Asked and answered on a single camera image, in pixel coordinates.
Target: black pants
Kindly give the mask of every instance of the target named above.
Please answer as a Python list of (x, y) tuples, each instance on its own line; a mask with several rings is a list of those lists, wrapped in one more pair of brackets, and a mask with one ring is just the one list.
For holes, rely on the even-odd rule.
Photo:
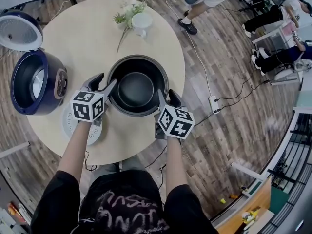
[(261, 68), (261, 71), (263, 73), (267, 73), (274, 68), (277, 68), (279, 65), (282, 64), (282, 62), (287, 64), (293, 63), (293, 60), (289, 55), (288, 49), (278, 52), (277, 54), (272, 55), (266, 59), (260, 57), (255, 60), (256, 65)]
[(245, 29), (248, 32), (255, 31), (264, 25), (283, 20), (283, 13), (278, 5), (273, 5), (268, 13), (257, 16), (245, 22)]

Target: white plate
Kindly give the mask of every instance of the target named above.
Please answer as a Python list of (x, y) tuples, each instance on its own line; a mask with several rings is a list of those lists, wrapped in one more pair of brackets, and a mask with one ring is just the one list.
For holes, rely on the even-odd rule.
[[(65, 132), (65, 135), (68, 138), (71, 138), (73, 135), (73, 132), (78, 124), (78, 120), (74, 119), (72, 117), (72, 111), (70, 108), (70, 105), (64, 108), (63, 113), (62, 113), (62, 129)], [(92, 145), (94, 142), (97, 141), (99, 136), (101, 135), (102, 132), (102, 126), (103, 124), (101, 123), (99, 127), (95, 125), (91, 125), (89, 136), (88, 136), (88, 142), (87, 146)]]

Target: black shoe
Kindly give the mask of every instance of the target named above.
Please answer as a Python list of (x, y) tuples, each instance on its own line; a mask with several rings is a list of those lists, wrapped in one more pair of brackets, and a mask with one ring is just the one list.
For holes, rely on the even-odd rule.
[(177, 23), (183, 27), (187, 33), (191, 34), (191, 35), (196, 35), (197, 34), (197, 29), (195, 28), (195, 26), (192, 24), (192, 22), (190, 24), (185, 24), (185, 23), (182, 23), (182, 18), (180, 18)]

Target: rice cooker lid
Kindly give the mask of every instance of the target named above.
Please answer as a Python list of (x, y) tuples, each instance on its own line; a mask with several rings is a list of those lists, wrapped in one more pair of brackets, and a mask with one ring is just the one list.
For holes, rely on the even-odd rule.
[(0, 45), (18, 51), (40, 48), (43, 42), (42, 28), (32, 16), (20, 10), (0, 15)]

